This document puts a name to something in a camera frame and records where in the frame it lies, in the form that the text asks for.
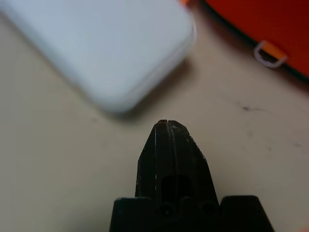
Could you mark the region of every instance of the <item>white rectangular object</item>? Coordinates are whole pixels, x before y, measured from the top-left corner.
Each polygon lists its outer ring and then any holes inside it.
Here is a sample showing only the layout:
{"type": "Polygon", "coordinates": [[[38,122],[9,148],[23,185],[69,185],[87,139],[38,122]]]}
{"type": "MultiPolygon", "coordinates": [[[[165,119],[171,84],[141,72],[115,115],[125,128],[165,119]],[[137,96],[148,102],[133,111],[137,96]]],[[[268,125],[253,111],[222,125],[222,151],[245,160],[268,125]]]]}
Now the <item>white rectangular object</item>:
{"type": "Polygon", "coordinates": [[[1,11],[100,107],[133,108],[184,59],[194,23],[177,0],[4,0],[1,11]]]}

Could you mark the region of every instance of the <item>dark spot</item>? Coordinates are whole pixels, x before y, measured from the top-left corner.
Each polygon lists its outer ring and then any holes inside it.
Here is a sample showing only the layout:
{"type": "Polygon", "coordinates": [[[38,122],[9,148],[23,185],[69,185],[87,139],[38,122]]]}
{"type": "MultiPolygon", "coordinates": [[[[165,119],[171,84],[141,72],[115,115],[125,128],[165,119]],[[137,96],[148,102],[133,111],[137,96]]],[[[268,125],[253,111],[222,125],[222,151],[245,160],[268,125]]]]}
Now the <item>dark spot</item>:
{"type": "Polygon", "coordinates": [[[247,136],[251,139],[253,137],[253,132],[251,130],[247,131],[247,136]]]}
{"type": "Polygon", "coordinates": [[[246,111],[246,112],[268,112],[267,110],[263,109],[263,108],[258,108],[258,107],[255,107],[255,108],[252,108],[252,107],[249,107],[249,106],[246,106],[246,105],[243,105],[241,106],[241,108],[246,111]]]}
{"type": "Polygon", "coordinates": [[[244,110],[244,111],[251,111],[251,109],[248,107],[248,106],[242,106],[242,109],[244,110]]]}
{"type": "Polygon", "coordinates": [[[302,147],[302,145],[299,144],[299,143],[294,143],[293,146],[294,146],[294,147],[302,147]]]}
{"type": "Polygon", "coordinates": [[[267,151],[271,152],[272,147],[270,145],[266,145],[266,149],[267,149],[267,151]]]}

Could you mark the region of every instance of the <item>orange object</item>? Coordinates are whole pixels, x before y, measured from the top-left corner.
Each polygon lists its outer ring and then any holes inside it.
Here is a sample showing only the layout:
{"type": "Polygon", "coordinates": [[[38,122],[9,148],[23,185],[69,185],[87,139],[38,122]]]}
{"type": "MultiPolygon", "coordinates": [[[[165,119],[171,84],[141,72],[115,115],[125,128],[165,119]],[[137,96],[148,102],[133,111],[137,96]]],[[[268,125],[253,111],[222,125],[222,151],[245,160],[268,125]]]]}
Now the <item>orange object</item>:
{"type": "Polygon", "coordinates": [[[189,0],[180,0],[180,2],[186,6],[189,3],[189,0]]]}
{"type": "Polygon", "coordinates": [[[309,0],[206,0],[263,50],[309,77],[309,0]]]}

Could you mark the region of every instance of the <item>orange container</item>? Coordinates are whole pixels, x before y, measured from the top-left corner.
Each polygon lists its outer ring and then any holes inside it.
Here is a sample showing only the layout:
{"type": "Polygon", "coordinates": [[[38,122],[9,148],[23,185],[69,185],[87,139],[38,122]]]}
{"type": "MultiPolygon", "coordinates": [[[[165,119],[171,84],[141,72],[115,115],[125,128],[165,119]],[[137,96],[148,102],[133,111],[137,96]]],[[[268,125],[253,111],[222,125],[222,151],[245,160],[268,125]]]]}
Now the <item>orange container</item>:
{"type": "Polygon", "coordinates": [[[309,78],[309,0],[206,0],[206,3],[259,44],[255,56],[262,64],[276,67],[281,61],[309,78]],[[260,60],[261,50],[276,61],[260,60]]]}

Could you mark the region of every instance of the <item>black plastic object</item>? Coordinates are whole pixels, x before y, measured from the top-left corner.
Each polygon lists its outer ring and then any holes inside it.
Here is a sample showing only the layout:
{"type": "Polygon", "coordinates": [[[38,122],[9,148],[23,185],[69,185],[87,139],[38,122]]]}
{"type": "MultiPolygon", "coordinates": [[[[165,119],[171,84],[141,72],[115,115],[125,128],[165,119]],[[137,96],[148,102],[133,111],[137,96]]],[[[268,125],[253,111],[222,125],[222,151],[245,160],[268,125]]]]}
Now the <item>black plastic object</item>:
{"type": "Polygon", "coordinates": [[[273,232],[255,196],[219,205],[207,161],[185,126],[161,120],[138,162],[135,198],[115,201],[110,232],[273,232]]]}

